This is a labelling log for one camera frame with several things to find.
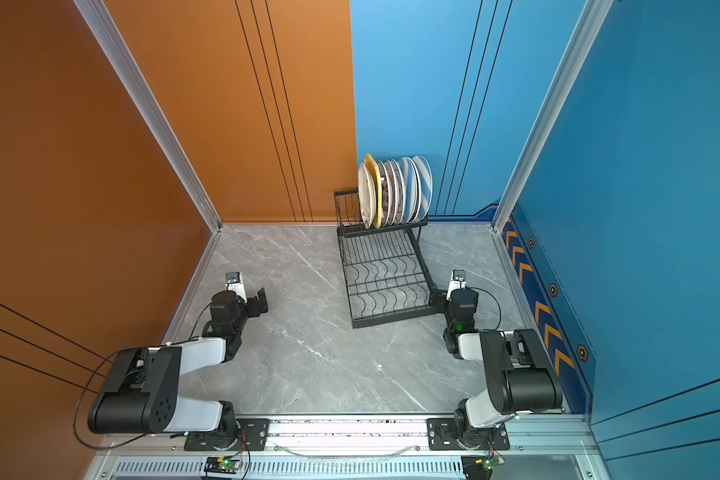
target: stack of plates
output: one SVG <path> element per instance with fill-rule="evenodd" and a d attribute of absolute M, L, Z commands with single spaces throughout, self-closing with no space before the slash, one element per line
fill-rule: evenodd
<path fill-rule="evenodd" d="M 358 196 L 365 228 L 418 222 L 432 202 L 432 170 L 421 155 L 376 161 L 367 154 L 358 169 Z"/>

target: orange chevron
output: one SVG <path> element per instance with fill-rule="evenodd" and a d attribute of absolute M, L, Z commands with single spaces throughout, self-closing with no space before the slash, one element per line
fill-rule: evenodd
<path fill-rule="evenodd" d="M 547 346 L 547 348 L 550 348 L 550 333 L 552 335 L 555 335 L 560 340 L 563 339 L 563 336 L 560 334 L 560 332 L 549 326 L 549 324 L 547 323 L 547 325 L 544 325 L 544 344 Z"/>
<path fill-rule="evenodd" d="M 516 260 L 518 259 L 518 253 L 525 254 L 525 250 L 523 250 L 519 246 L 513 246 L 512 247 L 512 265 L 517 265 Z"/>
<path fill-rule="evenodd" d="M 568 365 L 570 365 L 570 368 L 576 369 L 576 367 L 574 366 L 574 361 L 571 360 L 570 358 L 568 358 L 568 355 L 566 355 L 565 353 L 562 353 L 559 350 L 555 350 L 554 351 L 554 370 L 557 372 L 557 375 L 560 374 L 560 360 L 563 360 Z"/>
<path fill-rule="evenodd" d="M 507 250 L 509 250 L 509 237 L 510 237 L 510 236 L 517 237 L 518 234 L 515 233 L 515 232 L 511 232 L 511 231 L 510 231 L 510 232 L 507 232 Z"/>
<path fill-rule="evenodd" d="M 528 270 L 529 272 L 534 271 L 534 269 L 530 268 L 530 265 L 520 262 L 520 284 L 521 285 L 523 284 L 523 270 Z"/>
<path fill-rule="evenodd" d="M 536 324 L 539 324 L 539 311 L 547 312 L 550 315 L 552 315 L 552 312 L 550 312 L 550 308 L 546 306 L 545 304 L 541 302 L 536 302 Z"/>

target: dish rack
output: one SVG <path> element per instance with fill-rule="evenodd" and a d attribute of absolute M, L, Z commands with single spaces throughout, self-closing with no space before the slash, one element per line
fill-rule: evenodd
<path fill-rule="evenodd" d="M 429 297 L 437 287 L 418 245 L 428 218 L 365 228 L 356 188 L 335 192 L 334 200 L 352 328 L 436 313 Z"/>

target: black diagonal stripe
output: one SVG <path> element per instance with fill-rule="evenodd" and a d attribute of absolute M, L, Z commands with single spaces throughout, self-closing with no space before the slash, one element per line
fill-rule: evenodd
<path fill-rule="evenodd" d="M 95 391 L 95 390 L 88 389 L 88 388 L 86 388 L 86 387 L 84 387 L 84 386 L 82 386 L 82 385 L 77 385 L 77 383 L 75 383 L 75 382 L 70 382 L 69 380 L 67 380 L 67 379 L 62 379 L 60 376 L 56 376 L 56 375 L 54 375 L 53 373 L 48 373 L 48 372 L 46 372 L 46 371 L 44 371 L 44 370 L 36 369 L 36 368 L 34 368 L 33 366 L 29 366 L 29 365 L 27 365 L 26 363 L 22 363 L 22 362 L 20 362 L 20 361 L 18 361 L 18 360 L 9 359 L 8 357 L 3 356 L 3 355 L 1 355 L 1 354 L 0 354 L 0 358 L 3 359 L 3 360 L 8 360 L 8 361 L 11 362 L 11 363 L 15 363 L 16 365 L 21 365 L 22 367 L 28 368 L 29 370 L 34 370 L 34 371 L 36 371 L 36 372 L 38 372 L 38 373 L 42 373 L 43 375 L 47 375 L 47 376 L 49 376 L 49 377 L 52 378 L 52 379 L 57 379 L 57 380 L 61 380 L 61 381 L 64 382 L 64 383 L 69 383 L 70 385 L 76 386 L 77 388 L 86 389 L 87 391 L 93 392 L 93 393 L 98 393 L 98 392 Z"/>
<path fill-rule="evenodd" d="M 485 85 L 485 94 L 483 95 L 483 103 L 480 105 L 480 113 L 478 113 L 478 121 L 474 126 L 474 133 L 472 134 L 472 141 L 469 144 L 469 151 L 467 152 L 467 159 L 464 161 L 464 170 L 461 171 L 461 180 L 458 183 L 458 191 L 456 192 L 456 199 L 454 200 L 454 207 L 451 210 L 451 214 L 456 211 L 456 202 L 458 202 L 458 196 L 461 193 L 461 184 L 464 182 L 464 174 L 467 172 L 467 165 L 469 164 L 469 156 L 472 154 L 472 145 L 474 145 L 474 138 L 478 134 L 478 126 L 480 126 L 480 116 L 483 114 L 483 107 L 485 106 L 485 98 L 488 96 L 488 88 L 490 87 L 490 80 L 494 76 L 494 68 L 496 68 L 496 59 L 499 57 L 499 50 L 501 50 L 501 40 L 504 39 L 504 30 L 507 29 L 507 20 L 509 20 L 509 12 L 512 10 L 512 1 L 509 2 L 509 8 L 507 9 L 507 17 L 504 19 L 504 27 L 501 29 L 501 36 L 499 37 L 499 45 L 496 47 L 496 55 L 494 55 L 494 64 L 490 67 L 490 75 L 488 76 L 488 84 Z"/>
<path fill-rule="evenodd" d="M 499 6 L 498 0 L 494 5 L 494 14 L 490 17 L 490 26 L 488 27 L 488 36 L 485 37 L 485 46 L 483 47 L 483 56 L 480 58 L 480 68 L 478 69 L 478 78 L 474 81 L 474 89 L 472 90 L 472 99 L 469 101 L 469 110 L 467 110 L 467 121 L 464 122 L 464 132 L 461 134 L 461 143 L 458 146 L 458 154 L 456 154 L 456 165 L 454 165 L 454 176 L 451 177 L 451 187 L 448 188 L 448 197 L 445 199 L 445 208 L 443 213 L 448 210 L 448 202 L 451 199 L 451 191 L 454 187 L 454 180 L 456 180 L 456 171 L 458 170 L 458 158 L 461 157 L 461 148 L 464 146 L 464 138 L 467 136 L 467 128 L 469 127 L 469 117 L 472 113 L 472 104 L 474 103 L 474 95 L 478 91 L 478 84 L 480 83 L 480 72 L 483 70 L 483 60 L 485 60 L 485 52 L 488 50 L 488 40 L 490 40 L 490 32 L 494 27 L 494 19 L 496 18 L 496 8 Z"/>
<path fill-rule="evenodd" d="M 275 131 L 272 129 L 272 122 L 269 120 L 269 112 L 266 110 L 266 102 L 264 101 L 264 92 L 262 91 L 261 82 L 259 82 L 259 74 L 256 72 L 256 64 L 253 63 L 253 53 L 251 53 L 251 45 L 248 43 L 248 35 L 246 34 L 246 26 L 242 24 L 242 15 L 240 14 L 240 6 L 235 0 L 235 7 L 237 8 L 237 16 L 240 19 L 240 27 L 242 28 L 242 36 L 246 39 L 246 46 L 248 47 L 248 55 L 251 58 L 251 66 L 253 66 L 253 74 L 256 76 L 256 84 L 259 85 L 259 94 L 262 97 L 262 106 L 264 107 L 264 115 L 266 115 L 266 122 L 269 124 L 269 133 L 272 136 L 272 143 L 275 145 L 275 153 L 277 154 L 277 161 L 280 163 L 280 173 L 282 173 L 282 182 L 286 185 L 286 193 L 288 194 L 288 202 L 291 205 L 291 212 L 293 213 L 293 221 L 296 220 L 296 210 L 293 208 L 293 200 L 291 200 L 291 192 L 288 189 L 288 181 L 286 180 L 286 171 L 282 168 L 282 159 L 280 158 L 280 150 L 277 148 L 277 142 L 275 141 Z"/>
<path fill-rule="evenodd" d="M 472 47 L 474 46 L 474 38 L 478 34 L 478 24 L 480 23 L 480 12 L 483 10 L 483 0 L 480 0 L 480 8 L 478 9 L 478 19 L 474 22 L 474 33 L 472 34 L 472 43 L 469 45 L 469 56 L 467 56 L 467 67 L 464 69 L 464 80 L 461 81 L 461 93 L 458 95 L 458 104 L 456 105 L 456 117 L 454 118 L 454 127 L 451 131 L 451 141 L 448 142 L 448 153 L 445 155 L 445 166 L 443 167 L 443 177 L 440 180 L 440 190 L 438 191 L 438 201 L 434 203 L 434 214 L 438 214 L 438 206 L 440 205 L 440 195 L 443 193 L 443 184 L 445 183 L 445 172 L 448 170 L 448 157 L 451 156 L 451 145 L 454 142 L 454 134 L 456 133 L 456 122 L 458 120 L 458 111 L 461 108 L 461 97 L 464 95 L 464 86 L 467 83 L 467 72 L 469 72 L 469 61 L 472 58 Z"/>
<path fill-rule="evenodd" d="M 603 460 L 605 460 L 606 462 L 609 462 L 611 460 L 618 460 L 620 458 L 636 457 L 636 456 L 641 456 L 641 455 L 647 455 L 649 453 L 665 452 L 667 450 L 674 450 L 675 448 L 693 447 L 693 446 L 704 445 L 705 443 L 713 443 L 713 442 L 720 442 L 720 437 L 711 438 L 710 440 L 701 440 L 700 442 L 684 443 L 682 445 L 673 446 L 673 447 L 657 448 L 655 450 L 648 450 L 647 452 L 631 453 L 629 455 L 622 455 L 622 456 L 613 457 L 613 458 L 603 458 Z"/>
<path fill-rule="evenodd" d="M 307 188 L 307 180 L 304 177 L 304 165 L 302 164 L 302 155 L 298 151 L 298 137 L 296 136 L 296 127 L 293 124 L 293 114 L 291 113 L 291 103 L 288 101 L 288 89 L 286 88 L 286 79 L 282 74 L 282 65 L 280 65 L 280 53 L 277 51 L 277 40 L 275 40 L 275 29 L 272 27 L 272 16 L 269 14 L 269 3 L 264 0 L 266 5 L 266 16 L 269 19 L 269 29 L 272 31 L 272 43 L 275 44 L 275 56 L 277 57 L 277 67 L 280 69 L 280 80 L 282 80 L 282 90 L 286 94 L 286 107 L 288 108 L 288 117 L 291 120 L 291 129 L 293 130 L 293 141 L 296 143 L 296 158 L 298 159 L 298 166 L 302 171 L 302 181 L 304 182 L 304 194 L 307 197 L 307 206 L 309 207 L 309 218 L 315 221 L 315 217 L 312 216 L 312 202 L 309 201 L 309 188 Z"/>
<path fill-rule="evenodd" d="M 603 423 L 603 422 L 607 422 L 608 420 L 613 420 L 614 418 L 621 417 L 622 415 L 626 415 L 627 413 L 636 412 L 637 410 L 640 410 L 640 409 L 642 409 L 642 408 L 650 407 L 650 406 L 655 405 L 655 404 L 657 404 L 657 403 L 664 402 L 665 400 L 669 400 L 670 398 L 675 398 L 675 397 L 677 397 L 677 396 L 685 395 L 686 393 L 692 392 L 692 391 L 694 391 L 694 390 L 702 389 L 702 388 L 704 388 L 704 387 L 706 387 L 706 386 L 710 386 L 710 385 L 712 385 L 712 384 L 714 384 L 714 383 L 718 383 L 718 382 L 720 382 L 720 378 L 719 378 L 719 379 L 711 380 L 710 382 L 707 382 L 707 383 L 703 383 L 703 384 L 701 384 L 701 385 L 699 385 L 699 386 L 695 386 L 695 387 L 693 387 L 693 388 L 691 388 L 691 389 L 687 389 L 687 390 L 683 390 L 683 391 L 678 392 L 678 393 L 674 393 L 674 394 L 672 394 L 672 395 L 670 395 L 670 396 L 666 396 L 666 397 L 664 397 L 664 398 L 659 398 L 658 400 L 654 400 L 654 401 L 651 402 L 651 403 L 646 403 L 645 405 L 632 408 L 631 410 L 627 410 L 626 412 L 622 412 L 622 413 L 619 413 L 619 414 L 617 414 L 617 415 L 610 416 L 610 417 L 608 417 L 608 418 L 603 418 L 602 420 L 598 420 L 597 422 L 593 422 L 592 425 L 595 426 L 595 425 L 597 425 L 598 423 Z"/>
<path fill-rule="evenodd" d="M 606 438 L 605 440 L 598 440 L 597 443 L 598 443 L 598 444 L 601 444 L 601 443 L 603 443 L 603 442 L 610 442 L 611 440 L 617 440 L 618 438 L 624 438 L 624 437 L 628 437 L 628 436 L 632 436 L 632 435 L 637 435 L 638 433 L 648 432 L 649 430 L 655 430 L 655 429 L 657 429 L 657 428 L 662 428 L 662 427 L 667 427 L 667 426 L 670 426 L 670 425 L 675 425 L 676 423 L 687 422 L 688 420 L 693 420 L 694 418 L 701 418 L 701 417 L 706 417 L 706 416 L 708 416 L 708 415 L 714 415 L 715 413 L 720 413 L 720 408 L 718 408 L 717 410 L 712 410 L 712 411 L 710 411 L 710 412 L 700 413 L 700 414 L 698 414 L 698 415 L 681 418 L 680 420 L 674 420 L 674 421 L 672 421 L 672 422 L 663 423 L 663 424 L 657 425 L 657 426 L 655 426 L 655 427 L 643 428 L 642 430 L 638 430 L 637 432 L 625 433 L 624 435 L 619 435 L 619 436 L 615 436 L 615 437 L 611 437 L 611 438 Z"/>
<path fill-rule="evenodd" d="M 99 355 L 99 354 L 96 353 L 95 351 L 93 351 L 93 350 L 91 350 L 91 349 L 87 349 L 86 347 L 82 346 L 81 344 L 79 344 L 79 343 L 77 343 L 77 342 L 75 342 L 75 341 L 73 341 L 73 340 L 69 340 L 66 336 L 61 335 L 60 333 L 56 333 L 55 331 L 49 329 L 49 328 L 46 327 L 45 325 L 40 324 L 39 322 L 35 322 L 34 320 L 32 320 L 31 318 L 29 318 L 28 316 L 22 315 L 21 313 L 19 313 L 19 312 L 17 312 L 16 310 L 10 308 L 9 306 L 3 305 L 2 303 L 0 303 L 0 306 L 1 306 L 2 308 L 6 309 L 7 311 L 13 313 L 14 315 L 20 316 L 21 318 L 23 318 L 24 320 L 28 321 L 29 323 L 32 323 L 33 325 L 37 325 L 39 328 L 41 328 L 41 329 L 43 329 L 43 330 L 45 330 L 45 331 L 47 331 L 47 332 L 51 332 L 51 333 L 53 333 L 54 335 L 56 335 L 57 337 L 59 337 L 59 338 L 61 338 L 61 339 L 67 340 L 67 341 L 68 341 L 69 343 L 71 343 L 72 345 L 78 346 L 79 348 L 85 350 L 86 352 L 93 353 L 94 355 L 96 355 L 97 357 L 99 357 L 99 358 L 102 359 L 102 360 L 106 360 L 104 357 L 102 357 L 101 355 Z"/>
<path fill-rule="evenodd" d="M 296 182 L 296 172 L 293 169 L 293 161 L 291 160 L 291 149 L 288 148 L 288 139 L 286 138 L 286 129 L 282 126 L 282 116 L 280 115 L 280 107 L 277 104 L 277 95 L 275 94 L 275 84 L 272 82 L 272 74 L 269 72 L 269 62 L 266 59 L 266 51 L 264 50 L 264 41 L 262 33 L 259 30 L 259 19 L 256 18 L 256 9 L 253 7 L 251 0 L 251 10 L 253 10 L 253 21 L 256 23 L 256 31 L 259 33 L 259 44 L 262 46 L 262 54 L 264 55 L 264 65 L 266 66 L 266 74 L 269 77 L 269 87 L 272 89 L 272 98 L 275 99 L 275 110 L 277 110 L 277 118 L 280 120 L 280 131 L 282 132 L 282 141 L 286 144 L 286 154 L 288 155 L 288 163 L 291 165 L 291 175 L 293 176 L 293 187 L 296 188 L 296 198 L 298 198 L 298 207 L 302 211 L 302 220 L 305 220 L 304 206 L 302 206 L 302 196 L 298 192 L 298 183 Z"/>
<path fill-rule="evenodd" d="M 7 330 L 3 330 L 3 329 L 0 328 L 0 332 L 5 333 L 5 334 L 8 335 L 8 336 L 12 336 L 12 337 L 15 338 L 16 340 L 20 340 L 20 341 L 22 341 L 22 342 L 24 342 L 24 343 L 27 343 L 27 344 L 29 344 L 29 345 L 32 345 L 33 347 L 35 347 L 35 348 L 37 348 L 37 349 L 43 350 L 44 352 L 49 353 L 49 354 L 51 354 L 51 355 L 53 355 L 53 356 L 55 356 L 55 357 L 57 357 L 57 358 L 60 358 L 60 359 L 62 359 L 62 360 L 65 360 L 65 361 L 67 361 L 67 362 L 69 362 L 69 363 L 72 363 L 72 364 L 74 364 L 74 365 L 77 365 L 78 367 L 80 367 L 80 368 L 82 368 L 82 369 L 86 369 L 87 371 L 89 371 L 89 372 L 91 372 L 91 373 L 96 373 L 98 376 L 101 376 L 101 377 L 104 376 L 104 375 L 101 375 L 100 373 L 94 372 L 94 370 L 89 369 L 89 368 L 86 367 L 85 365 L 81 365 L 81 364 L 77 363 L 75 360 L 69 360 L 69 359 L 68 359 L 67 357 L 65 357 L 65 356 L 61 356 L 61 355 L 59 355 L 58 353 L 55 353 L 55 352 L 52 352 L 52 351 L 50 351 L 50 350 L 48 350 L 48 349 L 46 349 L 46 348 L 43 348 L 42 346 L 39 346 L 37 343 L 32 343 L 32 342 L 30 342 L 29 340 L 25 340 L 25 339 L 21 338 L 20 336 L 14 335 L 13 333 L 11 333 L 11 332 L 9 332 L 9 331 L 7 331 Z"/>

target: brown wall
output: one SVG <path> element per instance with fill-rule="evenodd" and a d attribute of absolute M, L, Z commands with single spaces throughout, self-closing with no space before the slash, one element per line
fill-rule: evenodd
<path fill-rule="evenodd" d="M 357 184 L 348 0 L 106 6 L 223 221 L 336 218 Z"/>
<path fill-rule="evenodd" d="M 0 302 L 102 355 L 156 343 L 208 237 L 74 4 L 0 1 Z M 0 328 L 99 362 L 1 308 Z M 89 375 L 4 333 L 0 354 L 78 384 Z M 0 478 L 83 474 L 79 394 L 0 359 Z"/>

